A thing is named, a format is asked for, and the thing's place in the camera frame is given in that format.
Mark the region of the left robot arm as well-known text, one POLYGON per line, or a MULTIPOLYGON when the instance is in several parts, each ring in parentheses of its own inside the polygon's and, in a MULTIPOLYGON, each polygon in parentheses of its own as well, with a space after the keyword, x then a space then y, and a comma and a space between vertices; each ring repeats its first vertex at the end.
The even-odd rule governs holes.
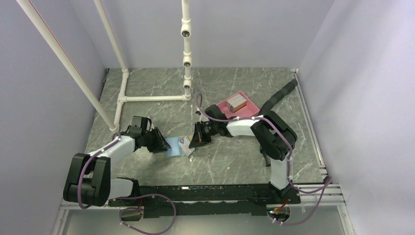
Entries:
POLYGON ((101 207, 111 199, 122 199, 133 206, 140 201, 141 192, 136 179, 111 177, 112 164, 145 147, 150 153, 166 152, 170 145, 157 127, 142 130, 129 127, 114 133, 113 140, 90 153, 73 156, 63 190, 66 202, 77 203, 80 208, 101 207))

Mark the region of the green card holder wallet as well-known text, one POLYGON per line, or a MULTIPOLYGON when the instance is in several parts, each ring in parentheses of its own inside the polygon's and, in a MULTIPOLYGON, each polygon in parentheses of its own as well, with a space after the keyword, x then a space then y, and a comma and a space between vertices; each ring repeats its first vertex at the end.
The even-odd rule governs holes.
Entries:
POLYGON ((182 153, 182 150, 179 147, 179 138, 180 137, 171 137, 171 138, 167 138, 166 141, 169 143, 169 145, 171 146, 170 149, 167 150, 166 152, 166 156, 169 158, 173 158, 173 157, 183 157, 186 156, 182 153))

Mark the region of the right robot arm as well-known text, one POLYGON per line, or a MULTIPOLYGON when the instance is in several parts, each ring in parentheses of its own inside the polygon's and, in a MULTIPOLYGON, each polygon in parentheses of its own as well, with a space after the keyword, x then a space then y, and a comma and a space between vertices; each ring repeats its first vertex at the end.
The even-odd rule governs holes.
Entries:
POLYGON ((194 125, 193 137, 189 148, 197 148, 211 143, 212 136, 223 137, 252 136, 260 144, 262 153, 270 160, 271 177, 270 198, 275 203, 282 203, 288 198, 289 167, 288 159, 295 148, 298 137, 294 130, 275 112, 256 117, 227 118, 217 105, 206 110, 208 121, 199 121, 194 125))

